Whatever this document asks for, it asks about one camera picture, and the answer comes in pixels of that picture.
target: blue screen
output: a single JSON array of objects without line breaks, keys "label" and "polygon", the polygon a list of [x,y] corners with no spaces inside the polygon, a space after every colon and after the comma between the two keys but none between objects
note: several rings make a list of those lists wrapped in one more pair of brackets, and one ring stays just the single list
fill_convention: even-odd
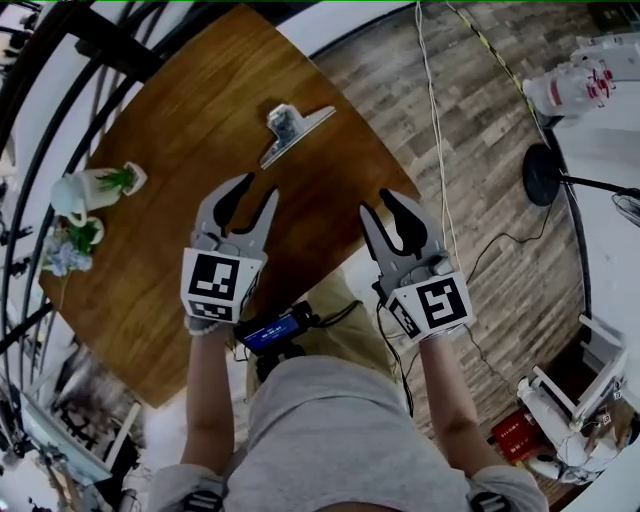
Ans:
[{"label": "blue screen", "polygon": [[244,341],[249,349],[261,350],[274,341],[295,332],[298,327],[298,322],[293,318],[293,315],[283,316],[277,322],[250,334]]}]

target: wooden table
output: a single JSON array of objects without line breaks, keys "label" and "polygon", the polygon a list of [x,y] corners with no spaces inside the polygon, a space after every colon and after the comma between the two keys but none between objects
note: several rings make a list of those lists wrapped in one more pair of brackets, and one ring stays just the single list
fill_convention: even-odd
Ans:
[{"label": "wooden table", "polygon": [[[267,113],[290,103],[336,113],[266,171],[274,141]],[[418,193],[349,102],[296,48],[248,7],[192,39],[118,117],[89,167],[138,163],[144,188],[98,210],[106,225],[93,268],[40,283],[62,316],[117,377],[152,406],[185,384],[189,336],[179,297],[183,248],[200,201],[220,183],[257,178],[232,223],[245,226],[274,184],[280,202],[256,291],[259,310],[286,306],[362,243],[358,204],[380,188]]]}]

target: wooden floor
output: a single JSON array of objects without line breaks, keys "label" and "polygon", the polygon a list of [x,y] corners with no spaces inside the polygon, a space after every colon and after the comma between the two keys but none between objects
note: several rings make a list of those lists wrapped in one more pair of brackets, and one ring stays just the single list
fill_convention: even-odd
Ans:
[{"label": "wooden floor", "polygon": [[[461,9],[521,78],[565,60],[576,35],[595,33],[580,4],[491,3]],[[539,234],[546,209],[527,200],[520,174],[524,152],[539,135],[514,85],[478,37],[444,4],[425,4],[423,12],[447,196],[468,276],[496,234]],[[370,123],[416,183],[424,207],[440,219],[440,175],[413,8],[358,32],[315,63]],[[503,237],[481,259],[470,283],[475,320],[469,327],[509,387],[480,359],[464,330],[454,343],[487,435],[514,410],[518,380],[534,364],[549,362],[576,334],[584,308],[581,272],[564,194],[540,240],[519,246]],[[414,354],[412,348],[403,356],[405,369]],[[409,376],[415,419],[430,435],[419,366],[417,361]],[[563,493],[557,486],[547,491],[551,502]]]}]

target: person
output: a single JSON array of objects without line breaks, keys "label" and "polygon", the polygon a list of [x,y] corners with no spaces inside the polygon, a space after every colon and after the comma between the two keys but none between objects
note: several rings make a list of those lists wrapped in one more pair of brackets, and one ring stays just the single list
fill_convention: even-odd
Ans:
[{"label": "person", "polygon": [[[307,300],[326,317],[354,297],[334,272]],[[548,510],[533,477],[483,438],[447,336],[419,347],[440,451],[409,416],[384,339],[359,305],[296,338],[306,355],[281,362],[263,383],[250,357],[240,456],[226,366],[232,327],[202,332],[212,329],[193,337],[186,446],[179,465],[155,475],[150,511]]]}]

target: fan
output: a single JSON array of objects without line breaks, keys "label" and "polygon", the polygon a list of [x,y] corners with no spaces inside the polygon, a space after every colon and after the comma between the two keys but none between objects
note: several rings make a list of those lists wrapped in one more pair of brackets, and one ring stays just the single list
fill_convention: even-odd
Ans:
[{"label": "fan", "polygon": [[558,195],[561,183],[608,190],[613,192],[612,200],[618,212],[640,228],[640,190],[567,176],[560,169],[560,158],[548,146],[533,144],[529,147],[522,163],[522,181],[532,203],[549,206]]}]

